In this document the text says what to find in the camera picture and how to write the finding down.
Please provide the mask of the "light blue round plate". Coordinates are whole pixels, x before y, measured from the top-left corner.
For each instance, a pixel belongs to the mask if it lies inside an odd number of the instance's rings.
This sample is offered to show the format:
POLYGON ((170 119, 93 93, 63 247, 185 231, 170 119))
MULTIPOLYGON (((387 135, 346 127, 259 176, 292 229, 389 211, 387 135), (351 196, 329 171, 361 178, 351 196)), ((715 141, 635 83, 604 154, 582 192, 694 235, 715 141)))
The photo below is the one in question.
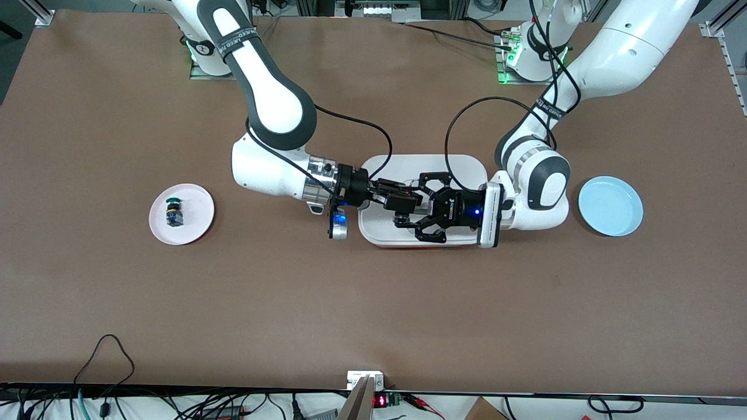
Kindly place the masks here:
POLYGON ((609 237, 632 234, 645 213, 635 189, 612 176, 589 179, 579 191, 577 207, 591 229, 609 237))

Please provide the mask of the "pink round plate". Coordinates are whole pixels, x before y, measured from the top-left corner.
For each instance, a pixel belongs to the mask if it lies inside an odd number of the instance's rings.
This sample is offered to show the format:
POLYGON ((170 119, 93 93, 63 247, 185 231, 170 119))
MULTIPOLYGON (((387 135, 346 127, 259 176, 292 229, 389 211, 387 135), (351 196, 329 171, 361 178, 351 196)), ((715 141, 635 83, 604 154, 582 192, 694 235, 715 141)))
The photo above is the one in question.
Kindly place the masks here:
POLYGON ((200 239, 213 223, 215 204, 213 197, 197 184, 176 184, 165 189, 152 203, 148 222, 153 236, 162 243, 181 246, 200 239), (171 197, 179 198, 184 225, 166 225, 166 203, 171 197))

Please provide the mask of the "red black test leads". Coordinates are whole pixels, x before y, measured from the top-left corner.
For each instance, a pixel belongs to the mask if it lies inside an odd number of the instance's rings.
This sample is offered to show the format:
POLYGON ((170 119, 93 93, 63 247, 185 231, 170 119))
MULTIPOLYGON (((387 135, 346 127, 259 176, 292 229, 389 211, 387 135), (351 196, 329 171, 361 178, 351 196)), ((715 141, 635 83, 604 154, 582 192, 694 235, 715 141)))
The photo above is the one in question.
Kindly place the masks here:
POLYGON ((401 398, 403 401, 406 402, 406 404, 411 405, 412 407, 425 411, 427 413, 431 413, 433 415, 436 415, 440 420, 446 420, 443 415, 441 415, 440 412, 432 408, 426 401, 424 401, 422 398, 418 398, 414 396, 414 394, 407 394, 407 393, 401 393, 401 398))

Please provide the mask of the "black equipment white panel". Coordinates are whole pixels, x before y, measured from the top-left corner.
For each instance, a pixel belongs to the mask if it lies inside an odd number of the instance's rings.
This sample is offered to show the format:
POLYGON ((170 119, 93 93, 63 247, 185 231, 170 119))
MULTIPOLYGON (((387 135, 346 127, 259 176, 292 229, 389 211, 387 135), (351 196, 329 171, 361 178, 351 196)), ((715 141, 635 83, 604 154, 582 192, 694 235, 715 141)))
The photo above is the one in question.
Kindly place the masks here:
POLYGON ((420 0, 334 0, 335 17, 377 18, 391 22, 422 20, 420 0))

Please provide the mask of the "brown cardboard box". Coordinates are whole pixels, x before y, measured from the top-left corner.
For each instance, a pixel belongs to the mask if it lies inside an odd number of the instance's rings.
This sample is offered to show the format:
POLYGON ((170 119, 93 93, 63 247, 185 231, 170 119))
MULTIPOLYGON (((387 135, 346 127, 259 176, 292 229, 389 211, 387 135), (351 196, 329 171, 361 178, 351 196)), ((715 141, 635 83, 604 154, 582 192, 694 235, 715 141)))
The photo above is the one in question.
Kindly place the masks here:
POLYGON ((477 397, 464 420, 511 420, 483 397, 477 397))

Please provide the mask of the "black power adapter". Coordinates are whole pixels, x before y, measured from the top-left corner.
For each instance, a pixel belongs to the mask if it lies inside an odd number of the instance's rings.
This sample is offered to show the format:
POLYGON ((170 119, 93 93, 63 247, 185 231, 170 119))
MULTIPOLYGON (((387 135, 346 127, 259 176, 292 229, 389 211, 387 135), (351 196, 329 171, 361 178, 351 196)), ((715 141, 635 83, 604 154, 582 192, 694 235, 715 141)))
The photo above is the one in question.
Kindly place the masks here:
POLYGON ((250 415, 243 406, 227 405, 203 409, 197 420, 245 420, 250 415))

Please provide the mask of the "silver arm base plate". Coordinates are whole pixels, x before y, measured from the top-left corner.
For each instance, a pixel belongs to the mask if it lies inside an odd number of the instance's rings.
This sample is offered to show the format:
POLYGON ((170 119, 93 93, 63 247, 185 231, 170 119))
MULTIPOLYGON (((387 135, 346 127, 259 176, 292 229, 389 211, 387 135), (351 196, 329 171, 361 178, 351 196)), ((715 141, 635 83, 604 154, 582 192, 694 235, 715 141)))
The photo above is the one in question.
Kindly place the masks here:
POLYGON ((521 42, 517 32, 503 31, 495 35, 497 80, 509 85, 549 85, 557 69, 549 61, 542 61, 532 48, 521 42))
POLYGON ((185 45, 189 48, 192 59, 190 79, 234 79, 231 70, 211 41, 194 41, 186 38, 185 45))

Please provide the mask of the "small silver mounting bracket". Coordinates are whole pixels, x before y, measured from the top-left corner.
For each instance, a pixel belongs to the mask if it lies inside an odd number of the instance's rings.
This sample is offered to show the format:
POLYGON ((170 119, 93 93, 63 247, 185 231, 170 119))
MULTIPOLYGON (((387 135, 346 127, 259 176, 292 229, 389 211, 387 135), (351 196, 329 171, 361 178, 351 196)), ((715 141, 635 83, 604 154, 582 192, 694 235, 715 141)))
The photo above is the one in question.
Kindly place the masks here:
POLYGON ((385 389, 385 375, 380 370, 348 370, 346 390, 351 391, 357 385, 357 382, 363 377, 371 376, 375 380, 375 391, 385 389))

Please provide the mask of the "aluminium extrusion frame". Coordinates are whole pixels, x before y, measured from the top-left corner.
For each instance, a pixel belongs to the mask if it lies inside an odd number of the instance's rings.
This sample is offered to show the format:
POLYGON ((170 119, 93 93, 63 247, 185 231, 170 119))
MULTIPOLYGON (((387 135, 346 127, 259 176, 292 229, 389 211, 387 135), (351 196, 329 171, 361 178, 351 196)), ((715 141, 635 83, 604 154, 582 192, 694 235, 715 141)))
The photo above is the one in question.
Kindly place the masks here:
POLYGON ((725 35, 726 27, 746 12, 747 0, 728 0, 710 20, 700 23, 699 29, 702 37, 718 41, 741 112, 747 120, 747 89, 743 89, 739 84, 739 77, 747 79, 747 52, 744 55, 731 54, 725 35))
POLYGON ((34 17, 36 27, 49 27, 53 21, 54 10, 46 8, 41 0, 18 0, 34 17))

